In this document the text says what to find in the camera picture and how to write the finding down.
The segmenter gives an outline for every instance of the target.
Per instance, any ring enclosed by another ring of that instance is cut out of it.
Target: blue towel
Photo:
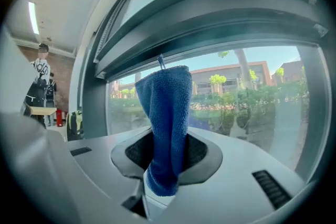
[[[135,88],[154,134],[154,156],[146,182],[158,196],[175,195],[177,177],[183,169],[192,96],[189,68],[160,70],[138,81]]]

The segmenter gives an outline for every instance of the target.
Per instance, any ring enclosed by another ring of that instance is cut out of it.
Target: black vent grille
[[[153,159],[153,148],[153,133],[150,133],[126,148],[125,154],[131,161],[146,170]],[[203,160],[206,153],[207,145],[187,134],[183,172]]]
[[[92,149],[90,149],[89,147],[81,147],[81,148],[78,148],[76,150],[72,150],[70,151],[70,153],[72,154],[73,157],[77,156],[77,155],[80,155],[80,154],[84,154],[86,152],[89,152],[91,151]]]
[[[122,203],[123,207],[127,208],[133,213],[138,214],[143,218],[147,218],[145,206],[143,204],[142,197],[131,196]]]
[[[266,170],[252,173],[252,175],[267,195],[275,210],[291,199],[289,194]]]

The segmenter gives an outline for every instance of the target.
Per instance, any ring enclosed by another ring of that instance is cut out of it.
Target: sky
[[[254,47],[244,49],[244,52],[247,62],[267,61],[271,75],[274,74],[275,71],[281,67],[284,62],[300,60],[300,55],[296,46]],[[235,53],[230,50],[229,54],[224,58],[219,57],[217,53],[207,54],[174,63],[169,63],[166,64],[166,67],[188,66],[189,71],[193,71],[209,67],[232,65],[235,63],[238,63],[238,59]],[[159,69],[160,67],[142,71],[141,77],[144,78],[145,76],[158,71]],[[134,81],[135,75],[130,75],[128,77],[122,78],[121,84],[133,83]]]

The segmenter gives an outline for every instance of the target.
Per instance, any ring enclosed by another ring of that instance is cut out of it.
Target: brick wall
[[[28,61],[36,60],[36,49],[21,46],[19,48]],[[67,111],[69,107],[70,79],[75,59],[49,53],[47,61],[52,73],[54,73],[54,80],[57,84],[56,107]]]

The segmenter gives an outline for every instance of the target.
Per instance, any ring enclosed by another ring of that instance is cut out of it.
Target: white shirt
[[[31,62],[30,64],[38,72],[38,75],[36,76],[35,81],[41,78],[41,79],[46,80],[47,85],[49,85],[50,65],[48,64],[47,60],[37,58],[35,61]]]

